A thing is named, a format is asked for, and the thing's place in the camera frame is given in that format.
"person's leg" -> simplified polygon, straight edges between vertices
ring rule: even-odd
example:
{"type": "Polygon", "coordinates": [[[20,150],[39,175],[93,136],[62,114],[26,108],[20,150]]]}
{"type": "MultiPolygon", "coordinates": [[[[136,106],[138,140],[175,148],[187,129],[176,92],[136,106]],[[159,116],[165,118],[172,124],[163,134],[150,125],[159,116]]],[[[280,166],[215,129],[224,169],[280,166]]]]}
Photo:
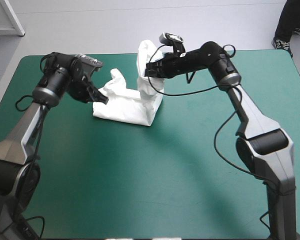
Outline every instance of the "person's leg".
{"type": "Polygon", "coordinates": [[[274,38],[289,42],[293,30],[300,28],[300,0],[287,0],[276,28],[274,38]]]}

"white towel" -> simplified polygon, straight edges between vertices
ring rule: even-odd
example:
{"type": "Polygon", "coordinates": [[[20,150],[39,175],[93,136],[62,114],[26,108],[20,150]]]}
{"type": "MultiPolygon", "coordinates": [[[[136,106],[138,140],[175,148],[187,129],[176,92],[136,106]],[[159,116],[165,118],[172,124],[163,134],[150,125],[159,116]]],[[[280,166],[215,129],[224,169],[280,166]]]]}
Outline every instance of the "white towel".
{"type": "MultiPolygon", "coordinates": [[[[140,43],[136,65],[139,77],[137,90],[127,88],[126,80],[121,72],[114,68],[110,71],[112,80],[108,81],[99,91],[109,98],[107,104],[93,103],[93,116],[130,124],[151,126],[163,95],[157,93],[145,77],[146,63],[157,50],[150,40],[140,43]]],[[[151,62],[163,57],[160,50],[153,56],[151,62]]],[[[160,92],[164,91],[164,79],[150,77],[152,85],[160,92]]]]}

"green table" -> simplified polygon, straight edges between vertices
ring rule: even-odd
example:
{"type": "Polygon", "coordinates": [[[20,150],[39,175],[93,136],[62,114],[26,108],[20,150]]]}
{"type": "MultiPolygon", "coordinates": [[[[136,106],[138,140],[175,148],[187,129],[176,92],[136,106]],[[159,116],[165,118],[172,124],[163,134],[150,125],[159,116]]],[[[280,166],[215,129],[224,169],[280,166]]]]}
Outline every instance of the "green table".
{"type": "MultiPolygon", "coordinates": [[[[136,88],[136,54],[92,55],[104,62],[93,75],[98,87],[118,68],[136,88]]],[[[41,78],[41,56],[24,57],[0,104],[0,140],[22,113],[15,101],[41,78]]],[[[300,77],[284,51],[238,51],[232,61],[242,86],[263,113],[295,143],[297,229],[300,233],[300,77]]],[[[167,93],[213,86],[207,70],[191,84],[167,79],[167,93]]],[[[231,114],[228,96],[217,89],[164,97],[151,127],[99,119],[92,103],[65,95],[44,123],[39,154],[42,177],[25,217],[46,219],[45,238],[266,238],[259,222],[267,210],[266,187],[217,156],[213,136],[231,114]]],[[[244,167],[235,150],[234,117],[218,145],[244,167]]],[[[39,231],[40,221],[32,223],[39,231]]]]}

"black cable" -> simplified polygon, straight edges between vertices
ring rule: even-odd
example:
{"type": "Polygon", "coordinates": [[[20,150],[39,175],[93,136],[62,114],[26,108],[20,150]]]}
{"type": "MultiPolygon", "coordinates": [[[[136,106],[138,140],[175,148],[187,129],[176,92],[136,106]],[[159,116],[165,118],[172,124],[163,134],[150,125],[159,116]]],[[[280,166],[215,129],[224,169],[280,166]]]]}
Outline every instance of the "black cable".
{"type": "Polygon", "coordinates": [[[24,109],[20,109],[19,107],[18,107],[18,104],[23,100],[23,99],[25,99],[25,98],[34,98],[32,95],[24,95],[24,96],[22,96],[18,101],[16,101],[15,102],[15,104],[14,104],[14,106],[15,106],[15,108],[19,111],[19,112],[24,112],[25,110],[27,110],[29,107],[30,107],[30,105],[29,106],[27,106],[26,108],[24,108],[24,109]]]}
{"type": "Polygon", "coordinates": [[[42,228],[41,228],[41,232],[40,232],[39,239],[38,239],[38,240],[41,240],[42,235],[44,234],[44,231],[45,231],[46,221],[45,221],[45,218],[43,216],[33,216],[33,217],[25,219],[24,222],[28,222],[28,221],[31,221],[31,220],[34,220],[34,219],[41,219],[42,220],[42,228]]]}
{"type": "MultiPolygon", "coordinates": [[[[149,60],[149,63],[151,62],[152,58],[156,55],[156,53],[158,52],[158,50],[162,47],[166,46],[165,44],[161,45],[160,47],[158,47],[156,49],[156,51],[154,52],[154,54],[150,57],[150,60],[149,60]]],[[[203,89],[203,90],[198,90],[198,91],[192,91],[192,92],[186,92],[186,93],[180,93],[180,94],[169,94],[169,93],[165,93],[165,92],[161,92],[159,91],[158,89],[155,88],[155,86],[152,84],[152,82],[150,81],[150,77],[149,77],[149,68],[147,69],[147,77],[148,77],[148,81],[151,85],[151,87],[159,94],[162,94],[162,95],[165,95],[165,96],[169,96],[169,97],[179,97],[179,96],[186,96],[186,95],[192,95],[192,94],[198,94],[198,93],[203,93],[203,92],[206,92],[206,91],[209,91],[209,90],[212,90],[212,89],[215,89],[215,88],[218,88],[220,86],[229,86],[228,84],[222,84],[222,85],[216,85],[216,86],[212,86],[212,87],[209,87],[209,88],[206,88],[206,89],[203,89]]]]}
{"type": "MultiPolygon", "coordinates": [[[[151,56],[150,60],[149,60],[149,63],[151,62],[152,58],[154,57],[154,55],[158,52],[158,50],[162,47],[166,46],[165,44],[164,45],[161,45],[160,47],[157,48],[157,50],[154,52],[154,54],[151,56]]],[[[233,45],[225,45],[223,46],[223,50],[226,52],[225,50],[225,47],[227,46],[231,46],[233,47],[233,53],[231,55],[228,55],[229,58],[232,58],[235,54],[236,54],[236,48],[233,46],[233,45]]],[[[254,176],[255,178],[257,179],[260,179],[260,180],[264,180],[265,181],[265,184],[268,185],[268,187],[271,189],[271,191],[274,191],[276,194],[277,194],[277,198],[276,198],[276,201],[274,202],[273,206],[270,207],[268,209],[268,211],[266,211],[263,215],[261,215],[261,217],[259,218],[259,220],[261,221],[262,224],[264,224],[270,231],[270,227],[263,221],[263,218],[268,215],[273,209],[274,207],[276,206],[276,204],[278,203],[279,201],[279,196],[285,196],[285,195],[289,195],[289,194],[292,194],[295,190],[292,190],[290,192],[286,192],[286,193],[281,193],[280,192],[280,189],[279,189],[279,186],[274,182],[272,181],[271,179],[269,178],[266,178],[266,177],[263,177],[263,176],[260,176],[258,174],[255,174],[255,173],[252,173],[252,172],[249,172],[237,165],[235,165],[234,163],[232,163],[231,161],[229,161],[227,158],[225,158],[222,153],[218,150],[218,147],[217,147],[217,137],[218,137],[218,134],[219,132],[222,130],[222,128],[232,119],[232,117],[238,112],[239,110],[239,107],[241,106],[242,104],[242,100],[243,100],[243,95],[242,95],[242,92],[236,87],[236,86],[232,86],[230,84],[221,84],[221,85],[216,85],[216,86],[213,86],[213,87],[210,87],[210,88],[207,88],[207,89],[203,89],[203,90],[199,90],[199,91],[193,91],[193,92],[187,92],[187,93],[181,93],[181,94],[168,94],[168,93],[164,93],[164,92],[160,92],[159,90],[157,90],[152,82],[150,81],[150,77],[149,77],[149,69],[147,69],[147,78],[148,78],[148,81],[151,85],[151,87],[159,94],[162,94],[162,95],[166,95],[166,96],[170,96],[170,97],[176,97],[176,96],[185,96],[185,95],[192,95],[192,94],[197,94],[197,93],[202,93],[202,92],[206,92],[206,91],[209,91],[209,90],[212,90],[212,89],[215,89],[215,88],[218,88],[218,87],[221,87],[221,86],[229,86],[229,89],[235,89],[239,95],[240,95],[240,99],[239,99],[239,106],[238,107],[235,107],[235,110],[234,112],[221,124],[221,126],[217,129],[215,135],[214,135],[214,139],[213,139],[213,147],[214,147],[214,150],[216,151],[216,153],[225,161],[227,162],[228,164],[230,164],[232,167],[236,168],[237,170],[241,171],[241,172],[244,172],[246,174],[249,174],[251,176],[254,176]],[[269,186],[269,184],[267,183],[270,182],[274,185],[275,189],[273,189],[272,187],[269,186]]],[[[186,80],[187,80],[187,83],[189,82],[189,76],[188,74],[186,74],[186,80]]]]}
{"type": "MultiPolygon", "coordinates": [[[[31,160],[31,162],[29,164],[29,169],[28,169],[28,171],[27,171],[27,173],[25,175],[25,179],[24,179],[24,182],[23,182],[23,186],[21,187],[19,196],[22,196],[22,194],[25,191],[24,185],[25,185],[25,183],[27,182],[27,180],[29,178],[30,172],[31,172],[31,170],[32,170],[32,168],[34,166],[34,163],[35,163],[35,161],[37,159],[37,156],[38,156],[38,150],[39,150],[39,145],[40,145],[42,131],[43,131],[43,126],[44,126],[44,118],[45,117],[44,117],[43,105],[40,105],[40,116],[39,116],[39,121],[38,121],[38,138],[37,138],[37,141],[36,141],[34,154],[33,154],[32,160],[31,160]]],[[[20,197],[18,198],[18,202],[17,202],[17,204],[15,206],[13,216],[16,216],[19,203],[20,203],[20,197]]]]}
{"type": "Polygon", "coordinates": [[[10,223],[3,231],[0,232],[0,235],[4,234],[9,228],[11,228],[13,225],[17,224],[17,223],[26,223],[28,221],[31,221],[31,220],[34,220],[34,219],[41,219],[42,220],[42,227],[41,227],[41,233],[39,235],[39,239],[38,240],[41,240],[42,239],[42,236],[44,234],[44,231],[45,231],[45,225],[46,225],[46,221],[45,221],[45,218],[43,216],[33,216],[33,217],[30,217],[30,218],[27,218],[27,219],[23,219],[19,222],[15,222],[13,221],[12,223],[10,223]]]}

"robotic arm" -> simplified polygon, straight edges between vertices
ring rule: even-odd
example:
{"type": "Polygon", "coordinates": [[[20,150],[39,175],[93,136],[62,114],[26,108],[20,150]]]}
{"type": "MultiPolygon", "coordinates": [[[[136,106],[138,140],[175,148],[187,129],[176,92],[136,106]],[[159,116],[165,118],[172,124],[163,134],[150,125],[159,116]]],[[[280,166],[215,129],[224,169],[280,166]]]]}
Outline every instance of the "robotic arm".
{"type": "Polygon", "coordinates": [[[86,55],[52,52],[45,61],[43,77],[32,92],[33,102],[5,140],[0,142],[0,240],[38,240],[25,221],[26,210],[40,179],[33,144],[43,119],[67,92],[77,101],[102,102],[102,95],[91,81],[103,63],[86,55]]]}
{"type": "Polygon", "coordinates": [[[160,42],[173,46],[173,53],[147,63],[146,76],[170,79],[209,70],[219,89],[228,94],[237,110],[241,124],[236,132],[236,150],[240,159],[251,173],[266,180],[268,239],[300,240],[296,232],[293,141],[276,121],[263,115],[242,88],[241,76],[230,61],[232,56],[224,48],[209,41],[199,49],[186,52],[182,38],[166,32],[160,36],[160,42]]]}

